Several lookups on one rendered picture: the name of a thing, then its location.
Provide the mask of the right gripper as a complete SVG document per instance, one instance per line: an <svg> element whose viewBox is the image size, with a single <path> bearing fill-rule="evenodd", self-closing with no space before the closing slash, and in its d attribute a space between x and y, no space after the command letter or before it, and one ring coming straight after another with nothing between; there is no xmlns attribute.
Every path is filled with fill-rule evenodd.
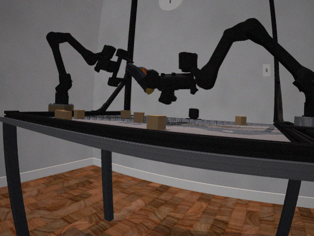
<svg viewBox="0 0 314 236"><path fill-rule="evenodd" d="M130 60L128 58L128 55L127 55L127 51L123 50L123 49L117 49L117 52L116 52L116 56L118 56L118 59L117 59L117 62L113 62L112 65L111 65L111 71L113 72L113 75L112 77L108 79L108 85L109 86L113 86L113 87L117 87L118 84L120 84L120 82L122 81L127 81L129 79L126 79L126 78L117 78L117 73L119 71L119 68L120 68L120 64L121 64L121 60L126 60L126 61L129 61L131 63L134 63L132 60ZM112 83L111 83L112 82Z"/></svg>

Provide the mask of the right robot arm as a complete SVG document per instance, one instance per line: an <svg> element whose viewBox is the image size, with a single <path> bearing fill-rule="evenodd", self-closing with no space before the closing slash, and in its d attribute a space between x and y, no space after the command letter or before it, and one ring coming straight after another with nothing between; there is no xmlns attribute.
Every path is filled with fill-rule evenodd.
<svg viewBox="0 0 314 236"><path fill-rule="evenodd" d="M66 73L62 56L59 50L59 43L68 42L75 50L77 50L82 55L82 57L90 66L96 64L96 62L98 61L94 68L96 72L99 73L100 70L105 70L112 73L110 69L112 63L115 61L111 61L110 59L112 59L116 51L113 46L104 45L102 52L94 54L93 52L83 47L70 33L49 32L46 36L46 39L52 49L59 73L59 85L55 88L56 93L54 104L68 104L68 90L72 87L72 80L70 80L71 75Z"/></svg>

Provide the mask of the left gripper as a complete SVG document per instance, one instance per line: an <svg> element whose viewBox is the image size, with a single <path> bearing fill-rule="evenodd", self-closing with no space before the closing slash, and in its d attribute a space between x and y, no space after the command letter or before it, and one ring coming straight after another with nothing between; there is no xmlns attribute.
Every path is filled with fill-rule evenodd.
<svg viewBox="0 0 314 236"><path fill-rule="evenodd" d="M159 73L153 69L147 70L147 83L146 76L138 81L138 84L146 85L147 88L161 90L161 86L171 87L172 89L178 90L177 86L177 75L176 73L164 74ZM159 83L158 83L159 82Z"/></svg>

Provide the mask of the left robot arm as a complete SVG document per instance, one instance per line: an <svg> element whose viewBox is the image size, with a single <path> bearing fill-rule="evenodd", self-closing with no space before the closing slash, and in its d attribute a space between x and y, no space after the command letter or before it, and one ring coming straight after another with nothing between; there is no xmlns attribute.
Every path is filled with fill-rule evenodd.
<svg viewBox="0 0 314 236"><path fill-rule="evenodd" d="M302 116L314 117L314 72L300 65L268 34L265 27L256 18L249 18L232 28L226 29L210 60L201 70L197 68L198 55L196 53L180 52L179 68L185 73L177 75L178 88L190 89L192 95L198 91L196 84L205 90L212 89L217 79L219 68L233 42L245 40L251 40L263 46L293 75L295 79L293 85L299 89L299 92L302 91L306 97L304 115ZM171 104L176 101L174 89L167 86L161 86L161 89L163 90L159 97L159 102Z"/></svg>

